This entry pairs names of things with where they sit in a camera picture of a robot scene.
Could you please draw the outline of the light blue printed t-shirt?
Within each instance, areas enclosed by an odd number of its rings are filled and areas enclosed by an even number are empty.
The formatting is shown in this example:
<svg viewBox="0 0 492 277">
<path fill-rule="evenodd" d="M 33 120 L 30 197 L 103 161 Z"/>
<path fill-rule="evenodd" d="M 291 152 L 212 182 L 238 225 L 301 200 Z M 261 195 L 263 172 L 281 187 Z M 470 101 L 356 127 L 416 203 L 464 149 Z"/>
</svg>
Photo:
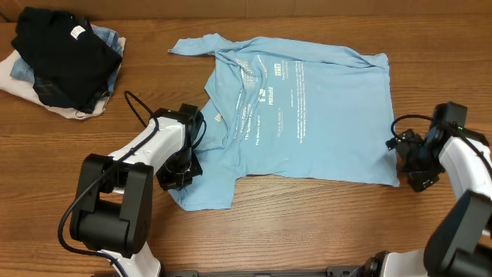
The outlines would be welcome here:
<svg viewBox="0 0 492 277">
<path fill-rule="evenodd" d="M 247 175 L 399 185 L 385 145 L 394 119 L 385 54 L 218 34 L 181 39 L 173 53 L 215 59 L 196 149 L 203 172 L 171 190 L 182 209 L 230 208 Z"/>
</svg>

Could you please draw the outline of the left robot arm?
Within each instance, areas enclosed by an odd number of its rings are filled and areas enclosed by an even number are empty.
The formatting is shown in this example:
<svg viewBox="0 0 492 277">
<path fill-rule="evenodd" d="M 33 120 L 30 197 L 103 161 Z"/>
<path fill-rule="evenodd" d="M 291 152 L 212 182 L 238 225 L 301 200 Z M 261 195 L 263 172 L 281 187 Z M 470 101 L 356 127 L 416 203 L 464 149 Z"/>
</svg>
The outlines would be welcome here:
<svg viewBox="0 0 492 277">
<path fill-rule="evenodd" d="M 102 256 L 118 276 L 163 276 L 148 246 L 153 182 L 180 191 L 202 169 L 194 153 L 206 129 L 198 107 L 160 108 L 145 130 L 110 155 L 82 163 L 75 204 L 68 217 L 72 239 Z"/>
</svg>

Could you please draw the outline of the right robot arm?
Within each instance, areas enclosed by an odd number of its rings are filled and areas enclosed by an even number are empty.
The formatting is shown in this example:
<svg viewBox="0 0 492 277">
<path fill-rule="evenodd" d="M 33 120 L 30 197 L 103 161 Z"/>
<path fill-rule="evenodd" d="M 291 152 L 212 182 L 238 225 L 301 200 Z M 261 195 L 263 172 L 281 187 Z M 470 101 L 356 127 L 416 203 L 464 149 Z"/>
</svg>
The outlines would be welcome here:
<svg viewBox="0 0 492 277">
<path fill-rule="evenodd" d="M 485 135 L 466 128 L 467 107 L 436 105 L 427 134 L 408 129 L 386 142 L 403 161 L 402 171 L 415 192 L 445 173 L 456 203 L 429 238 L 425 249 L 379 252 L 349 276 L 491 277 L 491 249 L 480 243 L 491 234 L 491 159 Z"/>
</svg>

